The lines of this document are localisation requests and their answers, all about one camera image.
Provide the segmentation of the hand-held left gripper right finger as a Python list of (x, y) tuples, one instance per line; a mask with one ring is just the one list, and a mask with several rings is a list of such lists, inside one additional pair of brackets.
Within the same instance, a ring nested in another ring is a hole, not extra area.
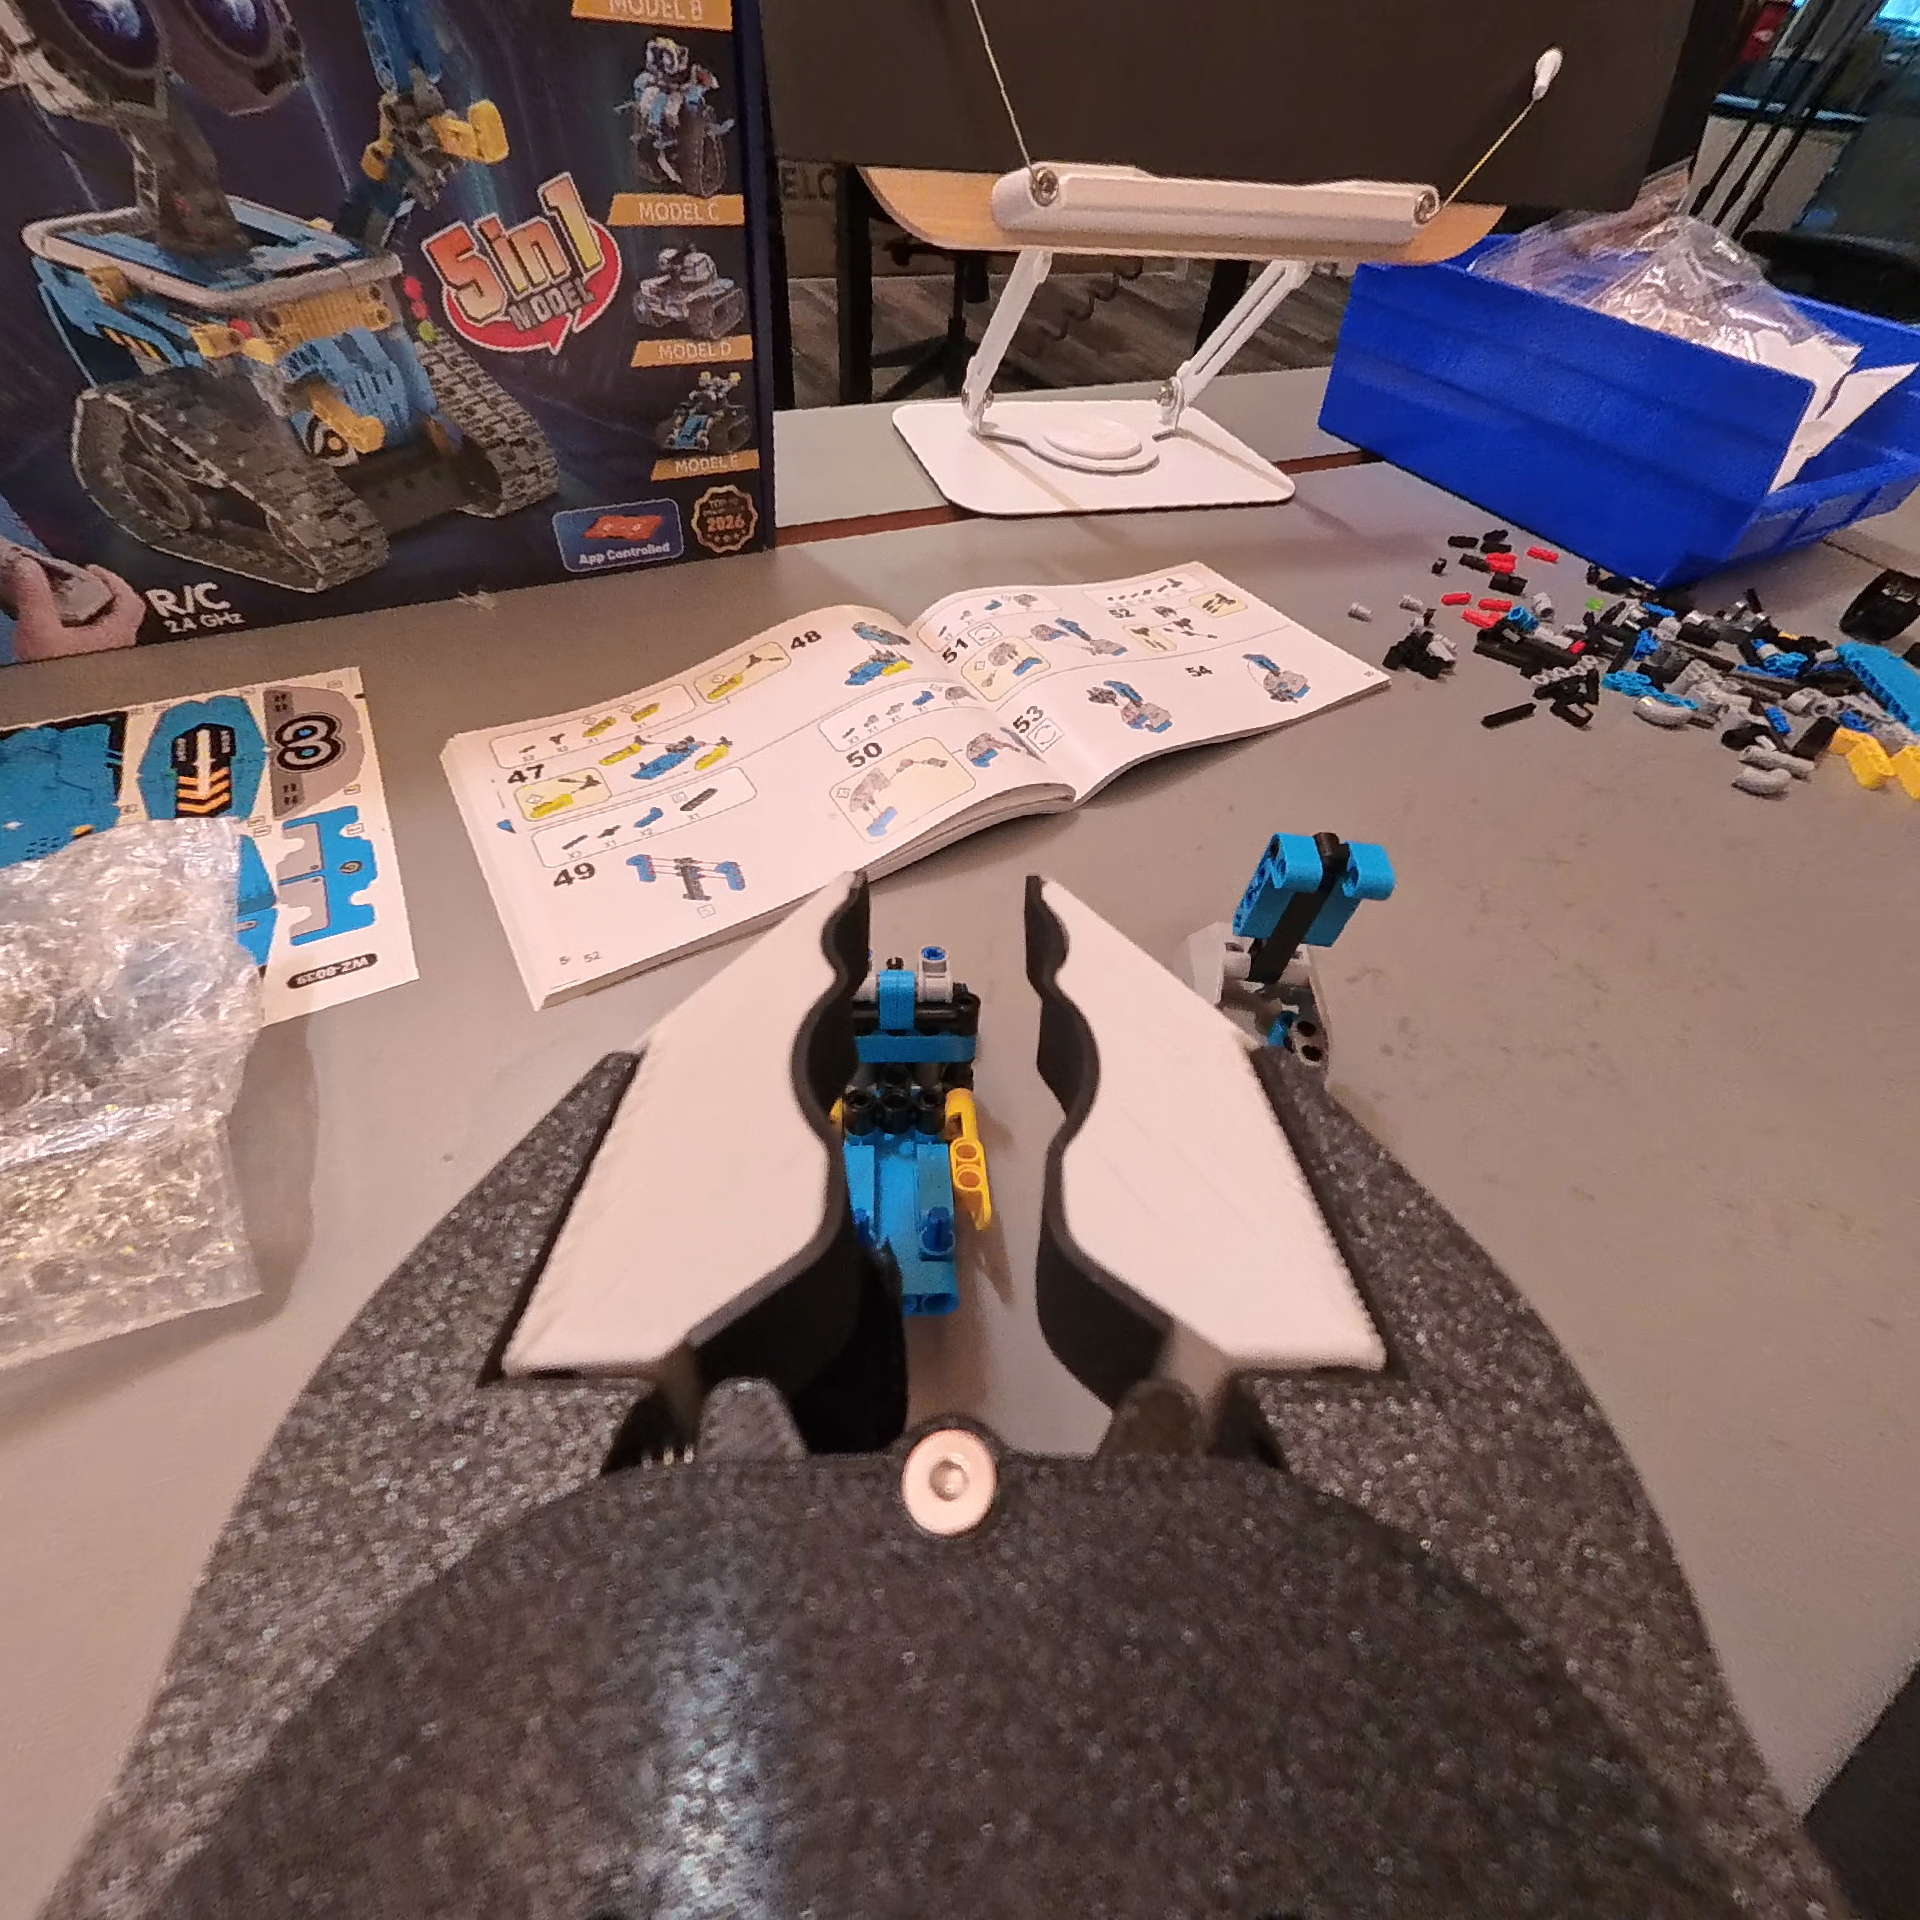
[(1280, 1058), (1063, 883), (1025, 883), (1045, 1152), (1036, 1312), (1070, 1372), (1381, 1372), (1277, 1113)]

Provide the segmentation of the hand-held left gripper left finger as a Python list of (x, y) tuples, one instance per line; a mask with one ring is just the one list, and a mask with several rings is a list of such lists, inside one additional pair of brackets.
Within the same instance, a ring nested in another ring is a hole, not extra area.
[(645, 1033), (504, 1377), (810, 1380), (866, 1261), (828, 1105), (853, 1072), (866, 881), (835, 874)]

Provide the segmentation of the blue yellow black brick assembly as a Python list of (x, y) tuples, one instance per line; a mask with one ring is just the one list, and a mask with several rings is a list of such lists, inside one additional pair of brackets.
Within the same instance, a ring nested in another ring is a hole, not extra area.
[(886, 959), (853, 994), (856, 1066), (834, 1119), (853, 1222), (893, 1270), (906, 1316), (956, 1313), (961, 1236), (991, 1226), (978, 1013), (942, 944)]

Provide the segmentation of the blue black brick frame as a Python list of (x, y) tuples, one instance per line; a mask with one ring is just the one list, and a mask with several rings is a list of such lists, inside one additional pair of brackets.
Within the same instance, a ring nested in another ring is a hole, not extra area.
[(1393, 863), (1374, 843), (1346, 843), (1331, 831), (1274, 834), (1234, 913), (1246, 979), (1280, 981), (1302, 947), (1331, 947), (1362, 904), (1388, 899)]

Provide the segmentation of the pile of small brick parts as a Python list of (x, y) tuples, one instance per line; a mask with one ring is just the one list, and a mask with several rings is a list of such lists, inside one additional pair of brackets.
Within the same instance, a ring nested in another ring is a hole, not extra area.
[(1482, 713), (1503, 731), (1546, 713), (1588, 729), (1606, 702), (1666, 734), (1712, 736), (1730, 786), (1774, 801), (1837, 765), (1864, 791), (1917, 798), (1917, 622), (1894, 645), (1795, 631), (1741, 588), (1698, 605), (1503, 529), (1453, 530), (1430, 584), (1399, 597), (1406, 631), (1382, 670), (1443, 680), (1463, 656), (1521, 679)]

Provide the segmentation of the grey desk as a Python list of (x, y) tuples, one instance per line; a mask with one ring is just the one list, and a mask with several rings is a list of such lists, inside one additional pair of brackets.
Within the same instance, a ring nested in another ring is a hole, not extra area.
[[(779, 424), (770, 554), (160, 642), (3, 676), (3, 720), (360, 667), (420, 981), (260, 1033), (232, 1111), (260, 1297), (3, 1377), (3, 1911), (76, 1847), (197, 1570), (300, 1384), (378, 1282), (614, 1044), (739, 947), (549, 1011), (449, 804), (446, 736), (668, 676), (828, 604), (922, 612), (1004, 580), (1205, 562), (1378, 659), (1473, 513), (1391, 467), (1302, 463), (1273, 510), (952, 519), (886, 420)], [(1838, 765), (1730, 790), (1705, 731), (1609, 699), (1532, 717), (1493, 661), (1153, 761), (1063, 818), (874, 893), (874, 937), (946, 941), (986, 998), (998, 1236), (917, 1334), (917, 1408), (1078, 1450), (1100, 1405), (1029, 1319), (1052, 1101), (1020, 890), (1063, 881), (1166, 955), (1274, 829), (1381, 843), (1388, 904), (1321, 962), (1331, 1076), (1491, 1250), (1644, 1475), (1723, 1669), (1807, 1807), (1917, 1661), (1917, 806)]]

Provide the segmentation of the instruction booklet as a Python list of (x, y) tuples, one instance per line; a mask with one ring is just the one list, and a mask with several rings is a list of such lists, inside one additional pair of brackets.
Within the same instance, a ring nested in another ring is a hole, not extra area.
[(1385, 670), (1205, 565), (828, 605), (668, 680), (445, 744), (546, 1009), (1128, 769), (1370, 697)]

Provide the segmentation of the large clear plastic bag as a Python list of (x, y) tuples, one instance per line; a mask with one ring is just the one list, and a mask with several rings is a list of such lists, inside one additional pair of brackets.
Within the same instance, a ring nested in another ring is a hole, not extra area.
[(115, 824), (3, 872), (3, 1369), (260, 1288), (226, 1138), (263, 1009), (240, 843)]

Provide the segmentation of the blue sticker sheet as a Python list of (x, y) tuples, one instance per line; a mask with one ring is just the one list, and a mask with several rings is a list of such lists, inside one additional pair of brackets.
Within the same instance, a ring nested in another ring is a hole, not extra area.
[(143, 823), (238, 831), (265, 1022), (420, 979), (358, 667), (3, 731), (3, 866)]

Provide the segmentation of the blue plastic bin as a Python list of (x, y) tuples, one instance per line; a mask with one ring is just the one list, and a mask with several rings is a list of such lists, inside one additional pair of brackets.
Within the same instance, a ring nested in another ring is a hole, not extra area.
[(1318, 427), (1614, 572), (1684, 587), (1917, 491), (1917, 377), (1773, 487), (1806, 377), (1450, 263), (1352, 273)]

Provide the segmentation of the black perforated pad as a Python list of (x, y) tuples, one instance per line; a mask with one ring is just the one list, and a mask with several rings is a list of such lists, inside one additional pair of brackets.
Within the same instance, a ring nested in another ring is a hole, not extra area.
[(1917, 1673), (1806, 1812), (1855, 1918), (1917, 1918)]

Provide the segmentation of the robot kit box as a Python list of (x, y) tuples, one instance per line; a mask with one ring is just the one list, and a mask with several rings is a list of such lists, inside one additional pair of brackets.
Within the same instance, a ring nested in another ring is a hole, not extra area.
[(4, 2), (3, 665), (774, 542), (761, 2)]

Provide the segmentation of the clear plastic bags bundle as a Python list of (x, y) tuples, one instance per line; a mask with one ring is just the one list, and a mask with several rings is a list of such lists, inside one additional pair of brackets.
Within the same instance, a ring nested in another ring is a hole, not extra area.
[(1557, 213), (1481, 253), (1473, 273), (1807, 381), (1774, 490), (1917, 369), (1914, 348), (1867, 366), (1855, 340), (1807, 320), (1749, 253), (1684, 212)]

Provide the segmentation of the black partition panel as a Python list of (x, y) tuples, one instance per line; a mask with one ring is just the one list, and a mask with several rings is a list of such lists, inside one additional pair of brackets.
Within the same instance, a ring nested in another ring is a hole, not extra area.
[(1628, 206), (1698, 135), (1741, 2), (759, 2), (786, 159), (998, 177), (1378, 177)]

